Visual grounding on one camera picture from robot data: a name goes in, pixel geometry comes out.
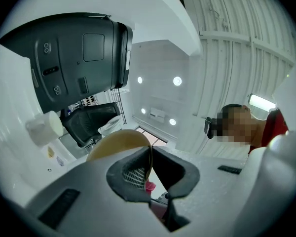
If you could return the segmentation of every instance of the person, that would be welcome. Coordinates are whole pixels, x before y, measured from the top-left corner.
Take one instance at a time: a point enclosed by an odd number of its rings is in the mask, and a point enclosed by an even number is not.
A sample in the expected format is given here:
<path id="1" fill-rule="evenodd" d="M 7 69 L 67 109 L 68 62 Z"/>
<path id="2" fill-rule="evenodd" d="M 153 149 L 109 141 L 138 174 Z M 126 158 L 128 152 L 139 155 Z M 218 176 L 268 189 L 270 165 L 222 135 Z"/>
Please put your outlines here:
<path id="1" fill-rule="evenodd" d="M 245 105 L 229 104 L 218 113 L 212 122 L 212 134 L 228 142 L 250 145 L 249 154 L 253 149 L 266 147 L 277 135 L 288 131 L 284 117 L 279 109 L 271 111 L 266 120 L 252 115 Z"/>

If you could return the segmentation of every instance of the light fixture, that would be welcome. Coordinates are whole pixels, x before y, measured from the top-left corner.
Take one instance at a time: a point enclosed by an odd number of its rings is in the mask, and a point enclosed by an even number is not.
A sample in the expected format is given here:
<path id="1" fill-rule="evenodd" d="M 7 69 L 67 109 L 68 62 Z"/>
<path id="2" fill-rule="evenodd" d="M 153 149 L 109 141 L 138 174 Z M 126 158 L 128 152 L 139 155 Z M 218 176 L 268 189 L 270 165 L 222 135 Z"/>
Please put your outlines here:
<path id="1" fill-rule="evenodd" d="M 276 107 L 276 105 L 264 98 L 251 94 L 249 97 L 249 104 L 258 107 L 267 112 Z"/>
<path id="2" fill-rule="evenodd" d="M 182 79 L 180 77 L 174 77 L 173 83 L 175 86 L 180 86 L 182 83 Z"/>
<path id="3" fill-rule="evenodd" d="M 172 119 L 169 120 L 169 123 L 170 123 L 171 125 L 175 125 L 177 122 L 172 118 Z"/>

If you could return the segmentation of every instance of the white surface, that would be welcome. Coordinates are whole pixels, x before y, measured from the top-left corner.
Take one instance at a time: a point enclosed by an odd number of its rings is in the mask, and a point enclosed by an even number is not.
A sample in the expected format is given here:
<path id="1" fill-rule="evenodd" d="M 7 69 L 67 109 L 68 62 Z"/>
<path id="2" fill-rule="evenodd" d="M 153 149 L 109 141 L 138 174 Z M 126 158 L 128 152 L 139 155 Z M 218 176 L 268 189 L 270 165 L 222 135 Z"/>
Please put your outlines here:
<path id="1" fill-rule="evenodd" d="M 37 115 L 34 120 L 28 121 L 25 126 L 31 139 L 39 147 L 47 145 L 64 134 L 60 118 L 54 111 L 41 116 Z"/>
<path id="2" fill-rule="evenodd" d="M 285 78 L 276 89 L 273 97 L 283 114 L 288 129 L 296 131 L 296 64 L 290 76 Z"/>
<path id="3" fill-rule="evenodd" d="M 75 160 L 58 139 L 41 149 L 34 144 L 25 124 L 41 115 L 30 60 L 0 45 L 0 191 L 21 206 Z"/>
<path id="4" fill-rule="evenodd" d="M 87 158 L 88 158 L 88 155 L 85 155 L 85 156 L 80 157 L 79 159 L 73 161 L 72 163 L 68 164 L 68 171 L 73 169 L 74 167 L 77 167 L 78 165 L 86 162 Z"/>
<path id="5" fill-rule="evenodd" d="M 188 55 L 201 52 L 197 31 L 179 0 L 20 0 L 0 37 L 34 19 L 69 12 L 111 15 L 133 28 L 133 43 L 166 39 Z"/>
<path id="6" fill-rule="evenodd" d="M 174 200 L 176 211 L 182 211 L 186 218 L 193 219 L 189 227 L 202 229 L 202 234 L 205 236 L 233 236 L 232 226 L 258 178 L 264 151 L 265 148 L 254 150 L 252 157 L 250 156 L 245 163 L 191 154 L 186 154 L 185 158 L 182 157 L 200 170 L 200 184 L 190 193 L 190 198 Z M 234 166 L 243 170 L 239 175 L 234 175 L 218 171 L 217 168 L 221 165 Z"/>
<path id="7" fill-rule="evenodd" d="M 107 122 L 104 126 L 98 129 L 98 132 L 102 135 L 102 137 L 108 136 L 109 134 L 121 130 L 123 127 L 123 120 L 121 115 L 113 117 L 109 122 Z"/>
<path id="8" fill-rule="evenodd" d="M 246 159 L 249 147 L 209 140 L 202 117 L 215 117 L 226 104 L 247 105 L 251 93 L 273 101 L 296 61 L 296 25 L 278 0 L 189 0 L 185 6 L 194 13 L 204 56 L 190 57 L 187 95 L 192 99 L 177 149 Z M 254 116 L 266 119 L 268 112 L 249 107 Z"/>
<path id="9" fill-rule="evenodd" d="M 250 97 L 250 100 L 249 100 L 249 104 L 252 105 L 252 106 L 255 106 L 255 107 L 258 107 L 262 110 L 265 110 L 267 112 L 270 111 L 270 109 L 274 109 L 275 108 L 275 104 L 264 99 L 264 98 L 261 98 L 259 96 L 256 96 L 256 95 L 252 95 Z"/>

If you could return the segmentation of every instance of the black slot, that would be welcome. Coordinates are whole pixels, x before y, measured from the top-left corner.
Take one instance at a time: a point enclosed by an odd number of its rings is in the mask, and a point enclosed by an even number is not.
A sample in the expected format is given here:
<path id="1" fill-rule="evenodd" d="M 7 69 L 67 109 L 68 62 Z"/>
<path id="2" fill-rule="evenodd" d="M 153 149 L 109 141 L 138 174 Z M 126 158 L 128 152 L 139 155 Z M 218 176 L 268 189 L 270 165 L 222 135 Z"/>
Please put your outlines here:
<path id="1" fill-rule="evenodd" d="M 66 189 L 38 219 L 50 228 L 56 229 L 79 194 L 79 191 Z"/>
<path id="2" fill-rule="evenodd" d="M 81 94 L 88 93 L 88 87 L 87 87 L 87 83 L 86 83 L 86 78 L 85 77 L 78 78 L 78 86 L 79 86 L 79 89 L 80 89 Z"/>
<path id="3" fill-rule="evenodd" d="M 242 170 L 241 168 L 235 168 L 235 167 L 230 167 L 230 166 L 225 166 L 225 165 L 218 167 L 218 169 L 225 171 L 225 172 L 232 173 L 232 174 L 236 174 L 236 175 L 239 175 Z"/>
<path id="4" fill-rule="evenodd" d="M 52 67 L 52 68 L 49 68 L 49 69 L 45 69 L 43 71 L 43 76 L 47 76 L 47 75 L 49 75 L 51 73 L 57 72 L 58 70 L 59 70 L 58 67 Z"/>

